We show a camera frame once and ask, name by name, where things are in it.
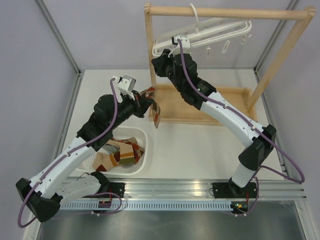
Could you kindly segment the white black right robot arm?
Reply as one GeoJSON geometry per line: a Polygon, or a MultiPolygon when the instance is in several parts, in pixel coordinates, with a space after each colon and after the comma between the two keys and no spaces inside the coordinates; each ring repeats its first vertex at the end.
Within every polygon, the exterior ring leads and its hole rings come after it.
{"type": "Polygon", "coordinates": [[[165,49],[151,64],[155,74],[168,78],[187,104],[218,120],[244,145],[238,156],[239,165],[228,181],[229,193],[240,197],[273,151],[276,128],[261,125],[231,105],[214,86],[198,76],[197,64],[190,54],[173,55],[165,49]]]}

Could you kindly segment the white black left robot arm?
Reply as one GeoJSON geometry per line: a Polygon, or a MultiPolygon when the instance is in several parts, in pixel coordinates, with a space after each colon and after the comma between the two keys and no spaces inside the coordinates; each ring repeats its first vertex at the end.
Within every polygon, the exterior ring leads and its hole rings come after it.
{"type": "Polygon", "coordinates": [[[113,131],[131,116],[143,118],[149,107],[155,112],[154,124],[160,122],[160,106],[155,101],[157,89],[133,90],[118,102],[113,94],[102,95],[93,107],[89,120],[77,132],[71,144],[50,165],[31,179],[21,178],[15,184],[22,206],[28,207],[34,219],[43,223],[53,218],[64,204],[78,198],[108,195],[109,179],[94,171],[67,189],[62,182],[87,158],[96,154],[113,138],[113,131]]]}

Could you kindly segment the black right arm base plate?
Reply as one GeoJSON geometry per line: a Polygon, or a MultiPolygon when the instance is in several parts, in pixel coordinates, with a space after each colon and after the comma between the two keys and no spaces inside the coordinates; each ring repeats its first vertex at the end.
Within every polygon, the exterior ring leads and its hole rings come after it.
{"type": "Polygon", "coordinates": [[[213,182],[213,196],[216,199],[246,199],[256,198],[257,184],[249,182],[245,187],[239,187],[232,182],[213,182]]]}

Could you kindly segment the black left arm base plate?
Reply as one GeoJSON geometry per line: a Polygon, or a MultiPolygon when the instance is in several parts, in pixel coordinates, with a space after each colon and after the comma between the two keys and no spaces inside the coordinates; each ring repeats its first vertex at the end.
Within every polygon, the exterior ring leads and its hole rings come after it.
{"type": "Polygon", "coordinates": [[[125,193],[125,183],[124,182],[105,183],[98,190],[98,193],[106,193],[103,195],[104,197],[109,197],[109,194],[107,192],[114,193],[119,197],[123,198],[125,193]]]}

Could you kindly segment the grey sock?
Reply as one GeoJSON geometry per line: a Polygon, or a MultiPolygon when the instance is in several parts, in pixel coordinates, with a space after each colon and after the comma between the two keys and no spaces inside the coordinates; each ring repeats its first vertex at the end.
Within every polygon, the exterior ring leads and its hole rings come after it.
{"type": "Polygon", "coordinates": [[[106,144],[102,147],[109,155],[117,152],[119,150],[118,147],[106,144]]]}

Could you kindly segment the beige sock olive toe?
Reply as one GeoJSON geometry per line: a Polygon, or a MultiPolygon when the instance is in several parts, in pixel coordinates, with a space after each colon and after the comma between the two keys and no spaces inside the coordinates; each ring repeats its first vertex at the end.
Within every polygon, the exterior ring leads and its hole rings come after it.
{"type": "Polygon", "coordinates": [[[107,172],[118,166],[118,162],[113,154],[98,152],[92,164],[92,168],[98,172],[107,172]]]}
{"type": "Polygon", "coordinates": [[[128,166],[135,164],[133,148],[131,145],[124,142],[109,140],[107,145],[112,145],[118,148],[117,152],[112,153],[118,162],[118,166],[128,166]]]}

